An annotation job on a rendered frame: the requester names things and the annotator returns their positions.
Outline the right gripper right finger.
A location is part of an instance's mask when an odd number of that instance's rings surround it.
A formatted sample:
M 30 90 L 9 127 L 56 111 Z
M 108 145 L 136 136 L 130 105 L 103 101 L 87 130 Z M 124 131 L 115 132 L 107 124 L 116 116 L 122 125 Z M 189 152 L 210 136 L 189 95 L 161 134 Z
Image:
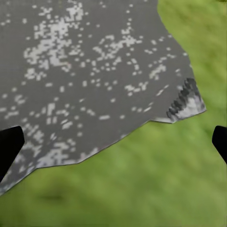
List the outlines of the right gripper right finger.
M 227 128 L 226 127 L 216 126 L 212 137 L 212 143 L 227 164 Z

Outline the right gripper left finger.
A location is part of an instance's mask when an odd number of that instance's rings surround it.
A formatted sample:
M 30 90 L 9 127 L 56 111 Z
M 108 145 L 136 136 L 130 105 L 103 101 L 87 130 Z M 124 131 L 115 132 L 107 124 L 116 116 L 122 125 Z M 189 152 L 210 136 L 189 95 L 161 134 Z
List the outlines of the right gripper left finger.
M 0 183 L 25 143 L 21 126 L 0 131 Z

